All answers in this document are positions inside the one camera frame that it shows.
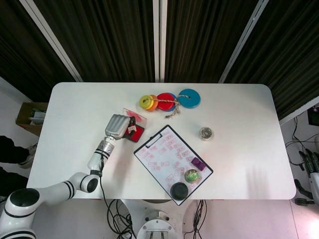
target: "robotic arm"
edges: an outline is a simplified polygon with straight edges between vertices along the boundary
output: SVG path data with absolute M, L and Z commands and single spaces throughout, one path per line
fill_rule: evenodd
M 74 197 L 76 190 L 93 192 L 116 140 L 132 136 L 134 126 L 134 117 L 112 116 L 105 129 L 106 137 L 100 142 L 88 163 L 89 175 L 78 172 L 67 181 L 47 188 L 26 188 L 13 192 L 8 197 L 0 218 L 0 239 L 35 239 L 35 233 L 30 228 L 35 211 L 42 203 L 51 206 L 67 201 Z

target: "cardboard box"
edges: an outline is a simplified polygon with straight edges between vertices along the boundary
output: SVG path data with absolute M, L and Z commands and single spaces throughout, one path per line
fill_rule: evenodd
M 15 120 L 15 123 L 24 128 L 25 130 L 40 136 L 42 125 L 32 125 L 29 117 L 32 117 L 32 110 L 37 109 L 40 111 L 46 111 L 48 108 L 48 103 L 36 103 L 36 102 L 24 102 L 20 108 L 18 117 Z

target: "clipboard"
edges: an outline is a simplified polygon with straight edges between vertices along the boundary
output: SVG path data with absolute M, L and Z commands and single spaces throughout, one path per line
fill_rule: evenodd
M 134 155 L 178 206 L 213 173 L 209 165 L 169 125 L 135 150 Z M 194 158 L 205 164 L 202 171 L 191 163 Z M 184 178 L 189 169 L 199 173 L 194 183 L 188 183 Z M 172 185 L 178 182 L 188 188 L 188 194 L 183 200 L 174 199 L 170 193 Z

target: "black lid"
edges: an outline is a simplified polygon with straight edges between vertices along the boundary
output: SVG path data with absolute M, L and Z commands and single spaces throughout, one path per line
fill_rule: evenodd
M 184 183 L 175 183 L 170 188 L 170 195 L 175 200 L 184 200 L 188 196 L 188 187 Z

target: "red disc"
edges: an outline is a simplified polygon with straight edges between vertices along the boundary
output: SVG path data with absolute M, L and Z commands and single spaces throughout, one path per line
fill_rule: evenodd
M 175 99 L 170 93 L 161 93 L 158 95 L 158 100 L 174 101 Z M 158 108 L 163 111 L 168 111 L 174 104 L 174 102 L 159 101 Z

